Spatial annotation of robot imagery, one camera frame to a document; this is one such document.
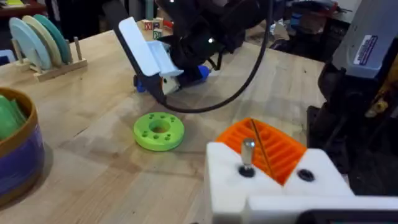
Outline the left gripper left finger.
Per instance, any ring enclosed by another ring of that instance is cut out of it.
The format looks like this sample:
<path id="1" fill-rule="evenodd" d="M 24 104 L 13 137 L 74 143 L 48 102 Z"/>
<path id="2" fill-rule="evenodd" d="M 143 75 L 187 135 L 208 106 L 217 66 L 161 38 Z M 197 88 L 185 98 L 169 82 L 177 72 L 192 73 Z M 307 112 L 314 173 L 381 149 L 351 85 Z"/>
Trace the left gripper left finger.
<path id="1" fill-rule="evenodd" d="M 282 186 L 253 163 L 256 141 L 252 120 L 233 124 L 206 145 L 207 223 L 241 223 L 248 197 L 282 193 Z"/>

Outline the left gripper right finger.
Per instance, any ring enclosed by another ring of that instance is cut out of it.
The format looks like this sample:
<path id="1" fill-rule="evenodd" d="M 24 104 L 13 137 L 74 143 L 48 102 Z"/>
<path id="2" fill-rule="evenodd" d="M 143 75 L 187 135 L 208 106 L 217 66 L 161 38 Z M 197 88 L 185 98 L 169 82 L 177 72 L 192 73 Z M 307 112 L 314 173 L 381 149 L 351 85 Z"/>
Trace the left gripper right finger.
<path id="1" fill-rule="evenodd" d="M 305 147 L 282 131 L 252 120 L 254 165 L 287 193 L 348 197 L 354 193 L 327 154 Z"/>

